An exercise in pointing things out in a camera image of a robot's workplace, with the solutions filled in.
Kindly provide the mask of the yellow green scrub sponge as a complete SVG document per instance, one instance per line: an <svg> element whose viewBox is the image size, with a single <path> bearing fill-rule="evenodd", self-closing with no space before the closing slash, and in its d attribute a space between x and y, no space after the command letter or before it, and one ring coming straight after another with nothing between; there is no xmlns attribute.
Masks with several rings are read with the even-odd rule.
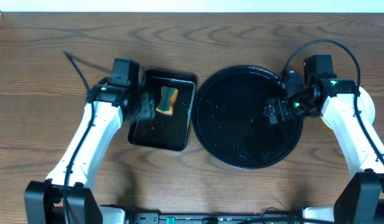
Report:
<svg viewBox="0 0 384 224"><path fill-rule="evenodd" d="M164 115L173 115L174 103L176 102L178 89L173 87L161 87L161 100L156 107L156 111Z"/></svg>

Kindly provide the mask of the pale green plate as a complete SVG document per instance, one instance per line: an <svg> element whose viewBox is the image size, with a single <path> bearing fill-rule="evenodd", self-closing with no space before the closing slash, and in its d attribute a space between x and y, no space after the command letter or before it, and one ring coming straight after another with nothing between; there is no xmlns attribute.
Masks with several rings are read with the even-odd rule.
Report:
<svg viewBox="0 0 384 224"><path fill-rule="evenodd" d="M358 109L360 111L360 115L362 117L367 118L367 120L370 122L370 124L373 124L375 120L375 105L371 98L371 96L368 94L368 92L362 88L359 87L360 95L357 99Z"/></svg>

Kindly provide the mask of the yellow plastic plate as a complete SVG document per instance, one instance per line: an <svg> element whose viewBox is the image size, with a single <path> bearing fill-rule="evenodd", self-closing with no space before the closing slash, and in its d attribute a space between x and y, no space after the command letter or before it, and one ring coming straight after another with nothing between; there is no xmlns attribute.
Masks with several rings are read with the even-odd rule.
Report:
<svg viewBox="0 0 384 224"><path fill-rule="evenodd" d="M324 117L323 117L323 116L320 116L320 118L321 118L321 120L324 122L324 124L325 124L329 129L332 130L332 127L331 127L330 124L324 119Z"/></svg>

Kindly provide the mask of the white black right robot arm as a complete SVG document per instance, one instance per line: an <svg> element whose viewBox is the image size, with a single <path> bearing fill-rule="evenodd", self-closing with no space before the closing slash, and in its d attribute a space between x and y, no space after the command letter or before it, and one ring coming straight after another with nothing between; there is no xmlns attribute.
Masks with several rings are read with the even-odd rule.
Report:
<svg viewBox="0 0 384 224"><path fill-rule="evenodd" d="M374 130L375 107L370 95L351 79L306 73L285 92L267 100L264 107L272 124L306 117L321 117L334 132L345 157L350 181L333 206L307 207L305 223L384 223L384 144Z"/></svg>

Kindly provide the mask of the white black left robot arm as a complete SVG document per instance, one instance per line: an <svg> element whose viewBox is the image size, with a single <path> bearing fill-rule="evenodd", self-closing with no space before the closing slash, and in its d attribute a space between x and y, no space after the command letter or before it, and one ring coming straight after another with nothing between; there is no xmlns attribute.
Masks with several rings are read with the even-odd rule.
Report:
<svg viewBox="0 0 384 224"><path fill-rule="evenodd" d="M65 154L43 182L24 192L28 223L127 223L126 210L99 206L93 196L108 146L124 121L154 117L154 97L140 87L96 84Z"/></svg>

